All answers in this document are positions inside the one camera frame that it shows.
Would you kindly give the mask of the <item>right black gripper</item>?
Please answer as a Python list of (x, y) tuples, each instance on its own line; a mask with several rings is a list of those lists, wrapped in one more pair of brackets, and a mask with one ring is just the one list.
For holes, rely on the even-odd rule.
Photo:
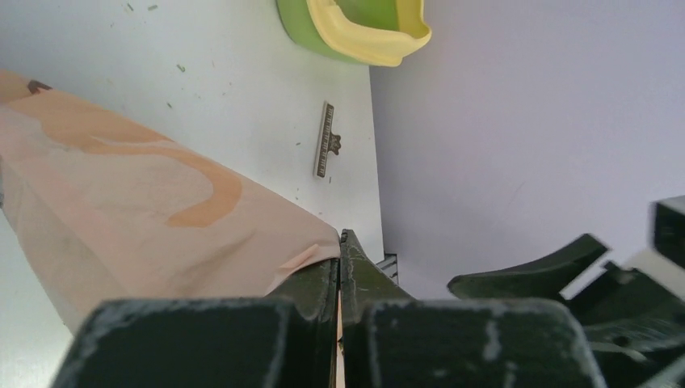
[[(605, 387), (684, 385), (684, 198), (653, 203), (649, 245), (602, 273), (565, 304), (582, 324)], [(496, 271), (453, 277), (465, 298), (537, 297), (561, 291), (608, 252), (583, 234), (553, 253)]]

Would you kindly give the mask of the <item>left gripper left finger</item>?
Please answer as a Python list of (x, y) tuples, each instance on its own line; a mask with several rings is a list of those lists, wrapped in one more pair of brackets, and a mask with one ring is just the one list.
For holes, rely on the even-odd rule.
[(338, 261), (265, 297), (120, 299), (81, 325), (55, 387), (332, 387)]

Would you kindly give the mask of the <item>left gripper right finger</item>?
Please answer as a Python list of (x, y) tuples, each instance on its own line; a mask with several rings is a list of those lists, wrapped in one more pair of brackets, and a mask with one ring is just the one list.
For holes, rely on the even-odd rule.
[(340, 238), (349, 387), (604, 387), (580, 323), (548, 299), (417, 300)]

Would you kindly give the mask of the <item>black sealing clip strip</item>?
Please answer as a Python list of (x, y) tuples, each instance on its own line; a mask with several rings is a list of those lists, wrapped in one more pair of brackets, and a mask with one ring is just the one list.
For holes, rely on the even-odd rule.
[(334, 106), (325, 101), (323, 103), (320, 129), (317, 139), (316, 158), (313, 168), (313, 176), (326, 177), (326, 168), (329, 153), (338, 156), (342, 148), (341, 136), (333, 133)]

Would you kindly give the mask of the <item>pink cat litter bag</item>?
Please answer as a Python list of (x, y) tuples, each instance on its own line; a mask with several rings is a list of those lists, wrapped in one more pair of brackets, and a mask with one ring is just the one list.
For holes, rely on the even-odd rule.
[(119, 298), (262, 297), (334, 227), (124, 116), (1, 73), (1, 203), (70, 331)]

